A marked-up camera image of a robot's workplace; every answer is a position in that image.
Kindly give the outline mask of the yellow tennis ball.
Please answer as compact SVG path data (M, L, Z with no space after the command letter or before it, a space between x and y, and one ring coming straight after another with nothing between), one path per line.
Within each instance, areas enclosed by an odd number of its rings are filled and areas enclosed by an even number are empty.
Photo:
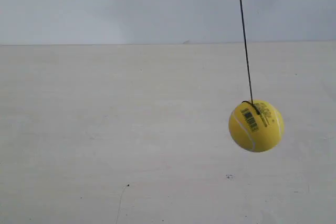
M275 147L284 134L281 113L263 100L243 101L231 113L229 133L241 148L255 153Z

